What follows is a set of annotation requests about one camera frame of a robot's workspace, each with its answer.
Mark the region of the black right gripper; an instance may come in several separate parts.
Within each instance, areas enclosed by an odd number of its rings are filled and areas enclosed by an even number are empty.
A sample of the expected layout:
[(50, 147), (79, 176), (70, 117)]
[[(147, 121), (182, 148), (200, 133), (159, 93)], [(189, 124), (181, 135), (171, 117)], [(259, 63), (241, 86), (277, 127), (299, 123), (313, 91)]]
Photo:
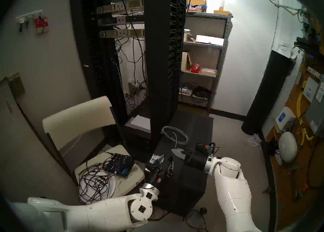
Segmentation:
[(205, 172), (207, 159), (210, 155), (209, 150), (204, 152), (193, 150), (191, 152), (183, 149), (172, 150), (172, 153), (184, 160), (184, 165)]

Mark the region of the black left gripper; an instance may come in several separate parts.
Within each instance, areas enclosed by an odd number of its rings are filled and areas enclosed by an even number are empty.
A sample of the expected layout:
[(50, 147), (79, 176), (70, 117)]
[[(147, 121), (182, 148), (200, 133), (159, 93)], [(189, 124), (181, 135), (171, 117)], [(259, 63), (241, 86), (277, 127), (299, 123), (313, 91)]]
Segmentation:
[[(152, 166), (159, 166), (164, 161), (165, 155), (152, 155)], [(160, 187), (161, 183), (173, 175), (174, 162), (170, 162), (168, 169), (160, 167), (145, 168), (145, 183), (152, 185), (155, 188)]]

